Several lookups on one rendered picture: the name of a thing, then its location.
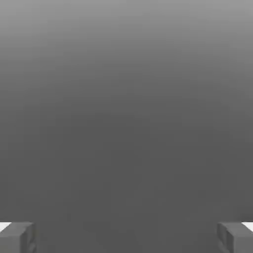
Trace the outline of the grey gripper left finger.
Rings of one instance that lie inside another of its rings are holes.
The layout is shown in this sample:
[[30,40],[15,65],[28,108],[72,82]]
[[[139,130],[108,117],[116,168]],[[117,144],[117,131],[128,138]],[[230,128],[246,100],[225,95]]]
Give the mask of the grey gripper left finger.
[[36,224],[0,222],[0,253],[37,253]]

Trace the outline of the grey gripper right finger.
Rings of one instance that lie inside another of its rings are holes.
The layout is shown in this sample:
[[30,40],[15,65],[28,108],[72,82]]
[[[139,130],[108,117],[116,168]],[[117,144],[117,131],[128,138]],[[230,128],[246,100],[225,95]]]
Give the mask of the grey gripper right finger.
[[219,222],[216,235],[222,253],[253,253],[253,222]]

